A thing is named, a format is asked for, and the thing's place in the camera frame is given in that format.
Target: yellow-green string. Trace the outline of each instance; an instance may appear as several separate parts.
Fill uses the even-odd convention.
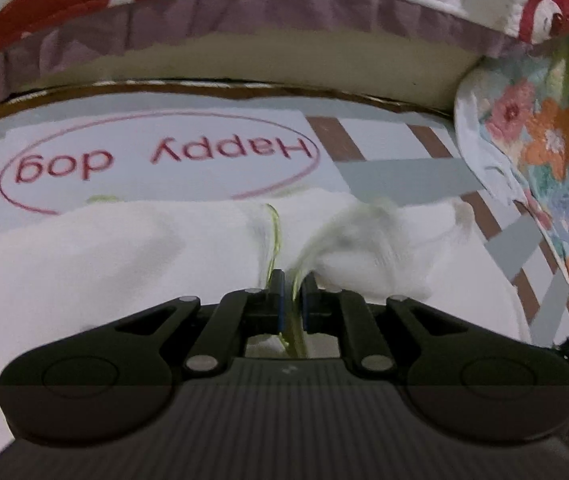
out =
[[[266,204],[266,206],[269,209],[271,220],[274,226],[274,249],[269,261],[268,272],[266,275],[266,283],[268,286],[271,283],[271,276],[274,273],[274,269],[276,268],[276,258],[280,253],[280,248],[282,248],[282,228],[280,227],[280,215],[278,214],[277,209],[271,204]],[[278,334],[278,339],[285,349],[289,348],[289,342],[285,339],[282,332]]]
[[[299,291],[299,279],[301,277],[301,272],[297,272],[295,274],[295,278],[293,278],[293,301],[298,299],[298,291]]]

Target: gray stripe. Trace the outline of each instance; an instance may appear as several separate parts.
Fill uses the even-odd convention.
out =
[[[25,110],[0,119],[0,139],[10,128],[29,126],[73,117],[103,115],[105,113],[138,112],[162,110],[164,108],[264,108],[271,110],[294,110],[309,116],[337,117],[344,119],[369,119],[390,123],[408,123],[419,126],[443,126],[453,131],[451,121],[426,114],[395,114],[371,105],[342,101],[339,99],[309,97],[269,97],[247,100],[230,100],[217,97],[188,94],[153,94],[146,92],[132,94],[107,94]]]
[[[561,272],[555,273],[544,301],[531,322],[531,340],[535,346],[551,346],[567,307],[569,288]]]
[[[482,189],[459,158],[338,162],[336,166],[363,202],[387,196],[399,206],[423,204]]]
[[[542,233],[535,220],[529,215],[523,215],[500,234],[491,238],[485,247],[510,281],[520,272],[541,240]]]

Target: striped mat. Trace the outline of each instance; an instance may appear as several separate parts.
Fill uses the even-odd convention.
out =
[[[569,288],[535,221],[523,205],[504,205],[482,188],[444,127],[315,116],[307,120],[354,194],[366,188],[363,198],[377,193],[405,199],[405,193],[392,184],[397,176],[393,168],[398,165],[404,169],[401,187],[415,180],[418,172],[421,177],[427,173],[431,183],[448,180],[449,192],[445,186],[439,197],[411,189],[409,200],[396,201],[404,205],[460,196],[472,206],[478,235],[487,250],[517,288],[533,343],[550,346],[569,336]],[[457,168],[459,175],[453,172],[452,179],[447,168]]]

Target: metal pin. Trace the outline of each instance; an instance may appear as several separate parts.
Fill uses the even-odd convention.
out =
[[[370,372],[388,372],[393,368],[393,361],[379,354],[367,355],[360,364]]]
[[[186,360],[185,365],[194,372],[210,372],[218,365],[218,360],[211,355],[194,355]]]

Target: pink flower print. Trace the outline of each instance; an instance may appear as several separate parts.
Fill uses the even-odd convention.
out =
[[[526,121],[533,114],[535,87],[526,79],[507,87],[493,105],[485,124],[493,139],[510,144],[520,138]]]
[[[553,219],[551,218],[551,215],[541,208],[539,202],[533,198],[531,190],[525,189],[524,194],[526,196],[526,200],[528,202],[527,205],[531,214],[538,219],[538,222],[540,225],[542,225],[542,227],[544,227],[547,231],[550,231],[553,227]]]

